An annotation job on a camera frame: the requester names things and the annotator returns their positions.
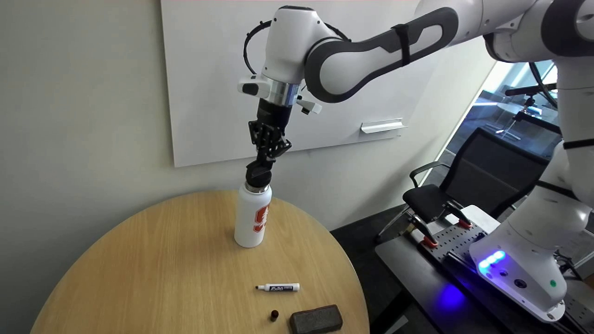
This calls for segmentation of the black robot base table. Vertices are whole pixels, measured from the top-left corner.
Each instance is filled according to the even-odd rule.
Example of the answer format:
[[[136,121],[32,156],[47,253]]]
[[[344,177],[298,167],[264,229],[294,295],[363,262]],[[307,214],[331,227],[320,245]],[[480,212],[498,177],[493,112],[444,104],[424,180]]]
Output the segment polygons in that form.
[[[543,323],[455,260],[433,262],[407,236],[383,238],[376,255],[441,334],[594,334],[593,290],[569,281],[567,314]]]

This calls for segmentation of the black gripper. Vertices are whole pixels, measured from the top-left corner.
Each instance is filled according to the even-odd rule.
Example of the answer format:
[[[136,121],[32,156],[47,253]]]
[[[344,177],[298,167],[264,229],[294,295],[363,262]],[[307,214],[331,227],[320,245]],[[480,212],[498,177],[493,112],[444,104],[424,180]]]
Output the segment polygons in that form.
[[[286,140],[290,114],[292,110],[286,106],[277,106],[268,101],[259,102],[257,119],[249,123],[251,141],[257,149],[257,162],[268,162],[264,149],[272,149],[272,164],[292,149],[292,141]]]

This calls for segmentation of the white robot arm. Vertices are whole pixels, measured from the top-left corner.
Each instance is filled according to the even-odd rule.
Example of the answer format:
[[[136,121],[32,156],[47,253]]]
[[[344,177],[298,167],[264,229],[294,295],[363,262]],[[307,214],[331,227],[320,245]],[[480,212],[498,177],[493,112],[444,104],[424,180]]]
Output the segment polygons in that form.
[[[240,88],[259,99],[249,123],[255,160],[244,186],[266,190],[292,149],[294,108],[342,104],[368,84],[478,41],[494,63],[557,69],[561,143],[526,201],[470,245],[483,282],[543,323],[567,316],[556,253],[585,232],[594,210],[594,0],[416,0],[407,21],[350,39],[311,6],[285,4],[266,23],[264,67]]]

